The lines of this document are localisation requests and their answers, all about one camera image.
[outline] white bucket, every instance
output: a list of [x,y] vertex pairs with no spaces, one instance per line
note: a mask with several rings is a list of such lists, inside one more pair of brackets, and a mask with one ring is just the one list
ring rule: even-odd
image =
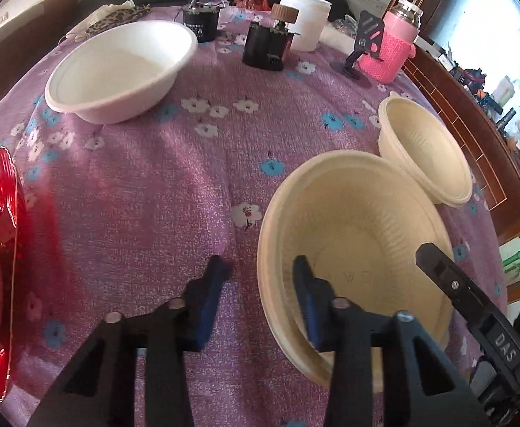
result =
[[280,4],[296,8],[298,20],[290,24],[293,37],[291,48],[296,51],[313,51],[318,46],[319,37],[327,24],[331,3],[325,0],[281,0]]

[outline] brown knob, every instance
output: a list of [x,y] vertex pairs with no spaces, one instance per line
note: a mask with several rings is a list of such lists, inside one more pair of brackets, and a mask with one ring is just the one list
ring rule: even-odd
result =
[[295,8],[290,8],[289,6],[274,3],[270,16],[272,19],[276,19],[277,21],[295,24],[296,20],[298,19],[298,14],[299,11]]

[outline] tablecloth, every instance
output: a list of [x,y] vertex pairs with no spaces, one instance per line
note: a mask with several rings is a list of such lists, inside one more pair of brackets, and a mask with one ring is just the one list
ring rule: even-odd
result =
[[[172,19],[156,8],[146,19]],[[283,72],[242,64],[242,10],[199,45],[169,94],[142,116],[92,125],[44,100],[46,81],[76,44],[54,49],[0,102],[0,146],[24,178],[25,261],[16,283],[13,372],[0,408],[23,427],[48,386],[106,313],[134,316],[177,296],[211,254],[234,261],[206,349],[187,356],[199,427],[316,427],[328,393],[285,358],[256,281],[262,215],[278,185],[322,152],[378,154],[377,108],[390,94],[432,110],[400,72],[391,85],[337,73],[339,52],[292,52]],[[462,208],[437,206],[458,265],[505,310],[498,243],[477,185]],[[479,346],[456,313],[447,355],[460,370]],[[142,391],[142,367],[136,389]],[[375,425],[382,422],[375,397]],[[143,425],[137,403],[136,423]]]

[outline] pink container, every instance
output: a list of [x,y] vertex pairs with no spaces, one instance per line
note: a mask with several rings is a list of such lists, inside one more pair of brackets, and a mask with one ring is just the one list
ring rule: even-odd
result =
[[368,54],[359,58],[359,69],[382,84],[390,84],[408,58],[415,57],[416,48],[412,42],[392,36],[385,32],[379,59]]
[[385,32],[409,43],[415,42],[418,36],[418,28],[414,25],[409,24],[409,22],[397,17],[390,11],[386,12],[383,21],[385,22]]

